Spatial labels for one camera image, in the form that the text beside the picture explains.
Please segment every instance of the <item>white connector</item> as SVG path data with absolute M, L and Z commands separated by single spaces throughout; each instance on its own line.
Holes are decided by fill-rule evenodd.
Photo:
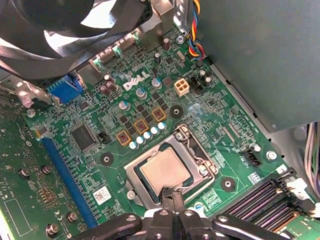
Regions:
M 189 83 L 184 78 L 181 78 L 174 83 L 174 90 L 176 91 L 179 97 L 182 97 L 183 95 L 189 93 Z

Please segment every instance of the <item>colorful wires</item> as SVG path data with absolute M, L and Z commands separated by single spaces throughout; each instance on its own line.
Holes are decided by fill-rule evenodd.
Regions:
M 202 60 L 205 56 L 205 52 L 200 42 L 197 40 L 197 27 L 200 14 L 199 0 L 193 0 L 193 21 L 189 34 L 187 35 L 187 41 L 189 44 L 189 53 L 197 60 Z

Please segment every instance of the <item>white sticker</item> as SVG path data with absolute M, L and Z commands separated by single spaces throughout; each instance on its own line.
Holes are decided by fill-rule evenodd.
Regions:
M 106 186 L 103 186 L 98 191 L 94 192 L 93 196 L 99 206 L 111 198 L 110 192 Z

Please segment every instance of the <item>cpu socket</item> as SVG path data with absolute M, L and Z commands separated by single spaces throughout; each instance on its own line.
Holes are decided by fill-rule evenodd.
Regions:
M 191 201 L 214 180 L 218 169 L 185 124 L 124 167 L 126 188 L 134 190 L 136 204 L 158 208 L 163 188 L 182 191 Z

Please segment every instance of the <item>pcie slot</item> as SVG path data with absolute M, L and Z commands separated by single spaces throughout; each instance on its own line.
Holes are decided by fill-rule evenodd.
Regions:
M 51 138 L 43 138 L 42 143 L 47 153 L 51 157 L 51 160 L 58 171 L 60 177 L 62 178 L 66 188 L 68 189 L 72 199 L 75 202 L 75 205 L 79 209 L 84 222 L 87 224 L 88 228 L 94 228 L 98 226 L 96 218 L 92 214 L 90 208 L 88 207 L 86 200 L 81 194 L 78 186 L 74 182 L 72 176 L 70 175 L 68 168 L 66 167 L 64 161 L 62 160 L 54 141 Z

